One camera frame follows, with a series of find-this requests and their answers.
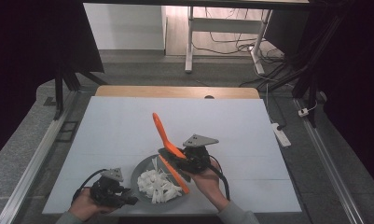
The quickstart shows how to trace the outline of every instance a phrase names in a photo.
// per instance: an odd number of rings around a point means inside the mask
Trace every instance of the hand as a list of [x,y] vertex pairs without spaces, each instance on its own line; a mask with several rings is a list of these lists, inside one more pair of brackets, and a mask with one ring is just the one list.
[[79,218],[81,221],[86,221],[98,213],[110,213],[116,209],[117,208],[97,205],[90,197],[90,189],[85,188],[71,204],[68,212]]
[[[219,170],[218,162],[211,159],[211,164]],[[201,193],[207,197],[218,211],[222,211],[228,205],[229,201],[221,192],[221,189],[219,188],[219,177],[214,173],[214,171],[207,168],[199,174],[192,174],[186,171],[184,171],[184,173],[193,179]]]

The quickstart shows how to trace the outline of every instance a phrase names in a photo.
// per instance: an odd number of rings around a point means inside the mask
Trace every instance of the wooden floor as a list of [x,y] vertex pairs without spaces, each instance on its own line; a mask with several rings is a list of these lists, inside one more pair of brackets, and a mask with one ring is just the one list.
[[[166,35],[166,55],[186,55],[187,48],[187,7],[166,7],[167,16],[167,35]],[[261,9],[245,8],[221,8],[221,7],[194,7],[195,18],[217,18],[217,19],[237,19],[237,20],[255,20],[259,21],[262,16]],[[245,56],[249,57],[246,48],[243,52],[238,51],[242,45],[254,44],[257,35],[248,34],[224,34],[194,32],[192,43],[196,48],[193,49],[193,55],[200,56]],[[268,42],[261,45],[264,50],[274,49]]]

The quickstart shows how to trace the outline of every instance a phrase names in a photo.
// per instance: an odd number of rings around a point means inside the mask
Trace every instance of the black fabric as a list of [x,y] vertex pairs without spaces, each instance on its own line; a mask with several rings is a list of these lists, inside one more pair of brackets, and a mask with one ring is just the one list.
[[325,112],[374,178],[374,1],[358,0],[321,61]]
[[103,72],[82,3],[0,0],[0,150],[59,62],[74,72]]

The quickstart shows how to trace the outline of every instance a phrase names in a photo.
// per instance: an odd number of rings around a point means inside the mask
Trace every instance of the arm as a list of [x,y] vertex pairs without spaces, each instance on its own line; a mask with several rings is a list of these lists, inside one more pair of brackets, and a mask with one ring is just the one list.
[[[212,160],[212,165],[218,169],[219,165],[216,161]],[[216,207],[218,210],[218,217],[225,224],[258,224],[258,220],[253,212],[244,212],[234,202],[230,202],[221,192],[219,188],[219,178],[210,169],[194,175],[185,172],[195,182],[198,189],[204,196]]]
[[71,204],[68,212],[64,213],[57,224],[79,224],[87,221],[98,213],[110,213],[117,208],[97,205],[90,197],[90,190],[83,189],[76,200]]

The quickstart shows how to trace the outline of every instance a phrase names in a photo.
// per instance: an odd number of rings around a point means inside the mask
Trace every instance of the white wall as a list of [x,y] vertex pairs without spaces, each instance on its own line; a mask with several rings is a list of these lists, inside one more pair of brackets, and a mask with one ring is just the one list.
[[164,49],[165,7],[84,4],[98,49]]

